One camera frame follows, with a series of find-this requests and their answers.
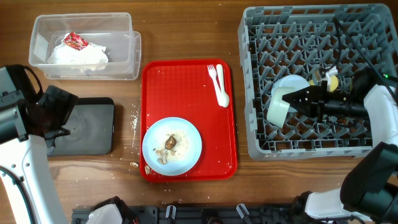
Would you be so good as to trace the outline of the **red snack wrapper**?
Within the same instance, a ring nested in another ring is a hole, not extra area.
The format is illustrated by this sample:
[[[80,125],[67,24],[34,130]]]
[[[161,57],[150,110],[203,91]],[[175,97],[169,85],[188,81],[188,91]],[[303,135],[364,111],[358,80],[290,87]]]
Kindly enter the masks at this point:
[[[69,34],[67,34],[63,42],[67,46],[78,51],[83,50],[85,47],[89,45],[89,42],[87,42],[84,38],[82,38],[80,35],[76,34],[75,32],[70,32]]]

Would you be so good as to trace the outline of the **white plastic fork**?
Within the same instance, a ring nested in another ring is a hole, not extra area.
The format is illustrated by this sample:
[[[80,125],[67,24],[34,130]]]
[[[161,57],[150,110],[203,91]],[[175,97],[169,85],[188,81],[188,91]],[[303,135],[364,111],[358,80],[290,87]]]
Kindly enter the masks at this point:
[[[215,89],[215,94],[216,94],[217,100],[219,100],[221,91],[220,91],[220,88],[219,88],[218,83],[216,81],[216,77],[217,77],[216,68],[213,65],[208,65],[207,69],[208,69],[208,74],[209,74],[209,76],[210,76],[210,78],[212,79],[212,82],[213,82],[213,86],[214,86],[214,89]]]

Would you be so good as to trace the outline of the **white plastic spoon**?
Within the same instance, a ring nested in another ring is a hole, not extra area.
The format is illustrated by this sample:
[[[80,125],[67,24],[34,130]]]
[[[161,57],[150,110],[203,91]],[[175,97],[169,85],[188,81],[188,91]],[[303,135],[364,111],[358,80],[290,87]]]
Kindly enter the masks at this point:
[[[222,64],[216,65],[216,72],[217,72],[217,77],[218,77],[218,83],[220,86],[218,103],[220,106],[227,108],[229,105],[229,96],[226,93],[225,87],[224,87],[224,69],[223,69]]]

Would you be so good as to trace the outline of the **light blue plate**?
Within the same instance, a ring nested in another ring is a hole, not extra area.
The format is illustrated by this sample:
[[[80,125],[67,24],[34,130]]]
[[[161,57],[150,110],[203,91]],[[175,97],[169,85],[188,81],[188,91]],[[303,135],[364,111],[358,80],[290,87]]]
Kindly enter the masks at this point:
[[[167,150],[165,142],[171,134],[177,144]],[[191,122],[168,117],[156,121],[147,130],[142,141],[142,155],[151,171],[173,177],[187,173],[197,164],[202,147],[200,133]]]

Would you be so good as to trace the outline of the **light blue bowl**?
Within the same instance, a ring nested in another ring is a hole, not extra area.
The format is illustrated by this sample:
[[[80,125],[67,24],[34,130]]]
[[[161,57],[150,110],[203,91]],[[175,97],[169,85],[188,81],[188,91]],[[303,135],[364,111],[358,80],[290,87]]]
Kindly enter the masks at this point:
[[[310,84],[309,82],[304,79],[304,77],[301,77],[299,75],[287,75],[284,78],[281,78],[280,80],[276,81],[271,90],[271,102],[269,106],[269,112],[270,113],[276,113],[278,110],[278,106],[275,105],[275,102],[277,100],[274,100],[274,93],[278,88],[290,88],[292,89],[291,92],[299,91],[304,88],[309,87]]]

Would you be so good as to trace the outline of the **yellow cup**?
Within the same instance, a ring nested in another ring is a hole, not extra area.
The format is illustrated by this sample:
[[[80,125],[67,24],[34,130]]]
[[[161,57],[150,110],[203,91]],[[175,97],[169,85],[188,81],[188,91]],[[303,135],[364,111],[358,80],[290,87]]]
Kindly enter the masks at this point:
[[[339,81],[338,81],[338,79],[337,79],[337,77],[336,77],[335,75],[326,76],[326,77],[323,78],[322,80],[317,80],[317,83],[314,83],[313,80],[310,80],[308,83],[309,83],[310,85],[318,85],[318,86],[321,86],[323,81],[326,81],[326,82],[327,82],[327,90],[328,90],[329,92],[334,92],[334,91],[337,89],[338,84],[339,84]]]

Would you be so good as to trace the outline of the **white napkin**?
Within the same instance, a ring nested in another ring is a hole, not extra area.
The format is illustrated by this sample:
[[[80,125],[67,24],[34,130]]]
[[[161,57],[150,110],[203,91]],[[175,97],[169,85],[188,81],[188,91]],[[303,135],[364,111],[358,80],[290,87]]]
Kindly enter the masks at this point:
[[[89,43],[82,50],[73,49],[65,43],[56,46],[47,59],[48,64],[60,65],[86,65],[90,64],[85,70],[103,70],[105,66],[103,63],[108,63],[109,59],[105,54],[106,47]]]

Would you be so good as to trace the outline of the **brown food scrap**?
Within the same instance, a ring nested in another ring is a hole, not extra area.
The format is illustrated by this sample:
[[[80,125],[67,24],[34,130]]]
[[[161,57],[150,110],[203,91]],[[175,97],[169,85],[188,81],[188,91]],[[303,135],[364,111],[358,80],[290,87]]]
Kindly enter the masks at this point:
[[[176,144],[177,144],[177,140],[174,138],[174,135],[171,134],[165,142],[165,148],[167,150],[172,150]]]

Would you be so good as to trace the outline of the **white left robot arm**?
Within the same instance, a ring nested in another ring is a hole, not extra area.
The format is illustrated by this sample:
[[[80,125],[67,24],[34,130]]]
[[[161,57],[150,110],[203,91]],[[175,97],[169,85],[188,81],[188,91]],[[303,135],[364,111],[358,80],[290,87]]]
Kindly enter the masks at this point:
[[[31,103],[1,105],[1,180],[17,223],[67,223],[49,170],[47,144],[68,135],[63,125],[78,97],[49,86]]]

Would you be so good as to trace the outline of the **green bowl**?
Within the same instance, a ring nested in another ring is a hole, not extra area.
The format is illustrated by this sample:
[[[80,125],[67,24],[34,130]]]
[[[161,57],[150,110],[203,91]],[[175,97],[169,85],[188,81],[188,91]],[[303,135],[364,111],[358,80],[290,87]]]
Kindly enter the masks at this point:
[[[297,112],[282,97],[294,92],[292,87],[278,87],[272,92],[272,98],[267,112],[267,120],[278,128],[283,128],[288,113]]]

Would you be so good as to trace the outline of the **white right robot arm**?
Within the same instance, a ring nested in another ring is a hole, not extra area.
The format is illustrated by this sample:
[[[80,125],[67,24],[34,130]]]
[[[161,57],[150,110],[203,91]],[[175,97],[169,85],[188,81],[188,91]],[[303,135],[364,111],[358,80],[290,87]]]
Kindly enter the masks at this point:
[[[397,186],[388,181],[397,172],[397,79],[365,68],[354,74],[347,95],[329,92],[322,83],[282,99],[309,117],[365,117],[371,125],[371,152],[340,188],[308,194],[306,216],[318,222],[364,217],[376,223],[397,223]]]

